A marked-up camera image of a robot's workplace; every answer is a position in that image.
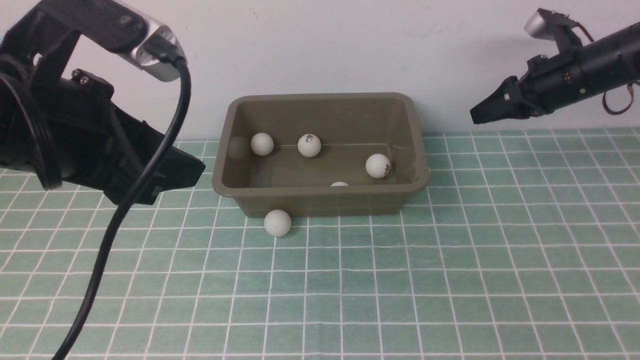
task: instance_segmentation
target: white wall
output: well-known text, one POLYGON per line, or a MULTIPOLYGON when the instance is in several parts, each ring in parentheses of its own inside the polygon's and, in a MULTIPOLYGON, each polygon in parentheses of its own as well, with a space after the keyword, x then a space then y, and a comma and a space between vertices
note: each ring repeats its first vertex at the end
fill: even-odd
MULTIPOLYGON (((36 0, 0 0, 10 27, 36 0)), ((539 8, 569 13, 600 38, 640 20, 638 0, 125 0, 167 23, 193 73, 193 101, 183 139, 217 138, 228 104, 244 95, 402 92, 423 128, 474 127, 469 109, 527 59, 557 52, 530 38, 524 24, 539 8)), ((114 101, 160 131, 170 121, 176 83, 156 81, 86 39, 70 68, 115 85, 114 101)), ((626 105, 625 91, 611 95, 626 105)), ((481 129, 624 126, 640 123, 640 105, 606 115, 600 99, 529 121, 481 129)))

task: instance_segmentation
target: table surface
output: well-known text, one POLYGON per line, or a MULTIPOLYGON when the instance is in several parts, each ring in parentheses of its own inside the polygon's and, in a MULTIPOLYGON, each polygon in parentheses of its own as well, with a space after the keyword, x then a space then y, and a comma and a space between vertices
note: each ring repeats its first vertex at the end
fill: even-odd
MULTIPOLYGON (((640 359, 640 128, 435 134, 401 214, 275 240, 206 175, 136 206, 72 359, 640 359)), ((114 206, 0 176, 0 360, 46 359, 114 206)))

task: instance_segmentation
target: ping pong ball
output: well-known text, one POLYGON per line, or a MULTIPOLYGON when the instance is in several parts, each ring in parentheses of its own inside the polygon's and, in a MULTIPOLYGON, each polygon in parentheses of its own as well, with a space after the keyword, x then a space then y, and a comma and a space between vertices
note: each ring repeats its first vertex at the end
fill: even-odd
POLYGON ((264 229, 271 236, 285 236, 291 230, 291 217, 282 210, 273 210, 264 218, 264 229))
POLYGON ((376 179, 382 179, 391 172, 391 161, 382 154, 373 154, 367 159, 365 166, 367 174, 376 179))
POLYGON ((313 158, 320 153, 322 144, 316 135, 306 134, 298 140, 298 151, 306 158, 313 158))
POLYGON ((251 150, 258 156, 267 156, 273 151, 273 139, 269 134, 257 133, 251 139, 251 150))

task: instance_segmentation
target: brown wire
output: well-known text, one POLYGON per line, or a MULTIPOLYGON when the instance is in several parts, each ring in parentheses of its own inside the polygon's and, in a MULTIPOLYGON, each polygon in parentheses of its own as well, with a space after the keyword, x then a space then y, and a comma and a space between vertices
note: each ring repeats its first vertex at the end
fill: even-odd
POLYGON ((589 39, 589 42, 594 42, 595 41, 595 40, 593 40, 593 37, 591 36, 591 34, 589 34, 587 29, 584 26, 582 26, 581 23, 576 22, 576 24, 578 24, 578 28, 584 33, 584 35, 587 37, 587 39, 589 39))
MULTIPOLYGON (((594 42, 595 40, 593 40, 593 37, 591 36, 591 34, 589 34, 587 29, 584 26, 582 26, 581 23, 578 22, 577 24, 578 24, 577 25, 578 28, 584 33, 587 39, 589 39, 590 42, 594 42)), ((629 109, 631 109, 631 106, 634 104, 634 84, 640 86, 640 82, 638 81, 634 81, 631 84, 627 84, 627 91, 629 92, 629 96, 631 96, 631 101, 629 101, 629 105, 627 105, 627 107, 622 110, 618 110, 618 111, 611 110, 611 108, 607 104, 607 92, 602 94, 602 107, 604 108, 604 111, 606 111, 607 114, 609 115, 622 115, 626 113, 629 109)))
POLYGON ((609 115, 622 115, 626 113, 629 109, 631 109, 631 106, 634 104, 634 85, 627 84, 627 91, 629 92, 629 96, 631 96, 631 101, 629 102, 629 105, 627 105, 626 108, 618 111, 611 110, 609 105, 607 105, 607 93, 602 94, 602 107, 604 108, 604 111, 606 111, 607 114, 609 115))

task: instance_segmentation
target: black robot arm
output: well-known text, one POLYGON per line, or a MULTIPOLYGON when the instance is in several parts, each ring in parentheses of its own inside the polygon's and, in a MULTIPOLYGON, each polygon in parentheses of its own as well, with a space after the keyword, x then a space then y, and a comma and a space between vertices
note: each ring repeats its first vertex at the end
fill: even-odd
POLYGON ((575 28, 593 40, 568 16, 539 9, 525 30, 534 38, 555 41, 559 54, 530 59, 524 76, 507 78, 471 110, 473 122, 547 115, 614 88, 630 87, 640 79, 640 22, 586 46, 573 32, 575 28))
MULTIPOLYGON (((153 35, 182 49, 164 25, 113 0, 43 0, 0 44, 0 167, 35 172, 49 190, 63 181, 101 190, 119 204, 163 134, 111 102, 114 88, 77 69, 61 77, 81 35, 161 81, 178 73, 145 53, 153 35)), ((205 165, 170 149, 136 202, 194 186, 205 165)))

